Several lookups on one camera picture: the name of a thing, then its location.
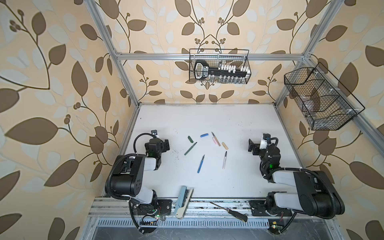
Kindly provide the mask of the light blue stapler tool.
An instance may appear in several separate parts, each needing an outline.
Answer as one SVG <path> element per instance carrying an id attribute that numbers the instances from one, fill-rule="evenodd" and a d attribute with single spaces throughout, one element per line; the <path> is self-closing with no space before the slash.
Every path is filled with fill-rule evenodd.
<path id="1" fill-rule="evenodd" d="M 186 186 L 182 186 L 178 200 L 175 205 L 175 217 L 177 219 L 182 219 L 187 211 L 188 205 L 191 201 L 194 188 L 188 189 Z"/>

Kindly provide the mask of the black handled screwdriver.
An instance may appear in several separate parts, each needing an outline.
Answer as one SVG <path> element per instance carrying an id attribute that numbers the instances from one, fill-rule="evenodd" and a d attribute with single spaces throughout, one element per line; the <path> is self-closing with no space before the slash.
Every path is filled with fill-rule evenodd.
<path id="1" fill-rule="evenodd" d="M 225 211 L 228 212 L 231 216 L 235 217 L 235 218 L 238 219 L 238 220 L 241 220 L 241 221 L 243 221 L 243 222 L 245 222 L 245 223 L 248 221 L 248 217 L 247 217 L 246 215 L 244 215 L 244 214 L 241 214 L 241 213 L 239 213 L 239 212 L 237 212 L 237 211 L 233 211 L 233 210 L 228 209 L 228 208 L 221 207 L 221 206 L 219 206 L 219 205 L 217 205 L 217 204 L 215 204 L 215 203 L 213 203 L 213 202 L 210 202 L 210 204 L 212 204 L 212 205 L 218 207 L 219 209 L 225 210 Z"/>

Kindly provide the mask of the black socket tool set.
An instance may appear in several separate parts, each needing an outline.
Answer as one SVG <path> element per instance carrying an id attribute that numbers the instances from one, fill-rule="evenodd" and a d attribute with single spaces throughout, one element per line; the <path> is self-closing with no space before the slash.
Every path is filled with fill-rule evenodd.
<path id="1" fill-rule="evenodd" d="M 197 80 L 213 80 L 216 77 L 224 78 L 228 77 L 230 80 L 234 79 L 247 79 L 251 76 L 251 70 L 249 67 L 236 65 L 225 65 L 222 62 L 218 63 L 215 67 L 214 64 L 208 64 L 203 60 L 197 60 L 192 67 L 192 74 Z"/>

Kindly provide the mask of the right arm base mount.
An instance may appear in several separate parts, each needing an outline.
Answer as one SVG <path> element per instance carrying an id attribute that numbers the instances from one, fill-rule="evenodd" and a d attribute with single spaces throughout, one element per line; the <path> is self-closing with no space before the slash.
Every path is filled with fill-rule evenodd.
<path id="1" fill-rule="evenodd" d="M 277 206 L 275 195 L 278 192 L 268 193 L 265 199 L 251 200 L 249 205 L 254 217 L 279 217 L 277 222 L 269 221 L 268 231 L 272 235 L 282 235 L 295 219 L 297 213 L 288 208 Z"/>

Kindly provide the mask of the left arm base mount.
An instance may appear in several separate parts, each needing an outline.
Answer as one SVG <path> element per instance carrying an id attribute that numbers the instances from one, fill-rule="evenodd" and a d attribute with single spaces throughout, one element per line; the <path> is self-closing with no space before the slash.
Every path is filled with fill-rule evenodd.
<path id="1" fill-rule="evenodd" d="M 154 231 L 159 220 L 164 221 L 171 214 L 172 200 L 153 200 L 151 204 L 129 203 L 130 216 L 134 226 L 141 234 Z"/>

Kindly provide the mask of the pink white pen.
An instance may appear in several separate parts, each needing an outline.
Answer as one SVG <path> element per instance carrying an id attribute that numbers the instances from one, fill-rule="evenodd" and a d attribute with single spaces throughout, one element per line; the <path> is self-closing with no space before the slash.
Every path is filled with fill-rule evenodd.
<path id="1" fill-rule="evenodd" d="M 222 169 L 223 169 L 223 170 L 224 170 L 225 167 L 226 167 L 227 155 L 228 155 L 228 151 L 225 152 L 225 156 L 224 156 L 224 159 L 223 159 L 223 165 L 222 165 Z"/>

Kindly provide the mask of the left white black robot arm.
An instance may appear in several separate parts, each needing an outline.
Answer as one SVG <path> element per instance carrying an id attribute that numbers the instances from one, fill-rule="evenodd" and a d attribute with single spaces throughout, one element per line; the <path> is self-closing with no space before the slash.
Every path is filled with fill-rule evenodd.
<path id="1" fill-rule="evenodd" d="M 150 136 L 145 143 L 144 154 L 136 148 L 137 140 Z M 159 208 L 157 193 L 144 187 L 144 172 L 157 171 L 162 163 L 162 154 L 170 150 L 168 140 L 162 140 L 156 130 L 142 133 L 134 139 L 133 154 L 117 156 L 105 184 L 107 196 L 117 200 L 127 200 L 146 211 Z"/>

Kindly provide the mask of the tan pen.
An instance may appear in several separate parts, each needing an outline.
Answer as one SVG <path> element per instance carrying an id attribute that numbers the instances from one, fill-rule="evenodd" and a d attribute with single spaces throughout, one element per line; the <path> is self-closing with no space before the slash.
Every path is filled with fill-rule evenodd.
<path id="1" fill-rule="evenodd" d="M 219 144 L 218 146 L 220 147 L 221 144 L 220 144 L 219 140 L 217 139 L 216 135 L 215 135 L 213 132 L 212 132 L 212 136 L 215 137 L 215 139 L 217 140 L 217 142 L 218 142 L 218 144 Z"/>

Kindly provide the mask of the green pen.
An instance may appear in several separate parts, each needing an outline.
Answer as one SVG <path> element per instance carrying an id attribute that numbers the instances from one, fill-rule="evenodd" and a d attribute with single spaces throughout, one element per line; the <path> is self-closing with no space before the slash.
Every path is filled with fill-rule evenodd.
<path id="1" fill-rule="evenodd" d="M 189 147 L 189 149 L 184 153 L 184 156 L 186 156 L 194 147 L 195 147 L 195 145 L 197 144 L 197 142 L 196 143 L 193 143 L 190 147 Z"/>

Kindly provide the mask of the blue pen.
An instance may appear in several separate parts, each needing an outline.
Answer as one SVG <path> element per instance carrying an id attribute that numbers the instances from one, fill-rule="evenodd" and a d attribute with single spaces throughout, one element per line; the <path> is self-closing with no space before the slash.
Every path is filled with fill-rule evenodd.
<path id="1" fill-rule="evenodd" d="M 202 157 L 202 159 L 200 161 L 199 168 L 198 168 L 198 171 L 197 171 L 198 174 L 200 173 L 200 171 L 202 169 L 202 166 L 203 166 L 203 163 L 204 163 L 204 159 L 205 159 L 205 155 L 203 155 L 203 157 Z"/>

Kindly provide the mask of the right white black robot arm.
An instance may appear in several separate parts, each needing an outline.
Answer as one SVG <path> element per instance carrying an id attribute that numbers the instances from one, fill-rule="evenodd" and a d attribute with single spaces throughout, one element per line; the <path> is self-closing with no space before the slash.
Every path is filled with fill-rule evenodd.
<path id="1" fill-rule="evenodd" d="M 278 138 L 263 136 L 259 144 L 249 140 L 248 151 L 260 157 L 262 177 L 272 184 L 283 184 L 296 189 L 269 192 L 265 200 L 249 202 L 253 216 L 287 216 L 294 213 L 321 219 L 332 219 L 345 212 L 345 204 L 324 171 L 280 166 Z"/>

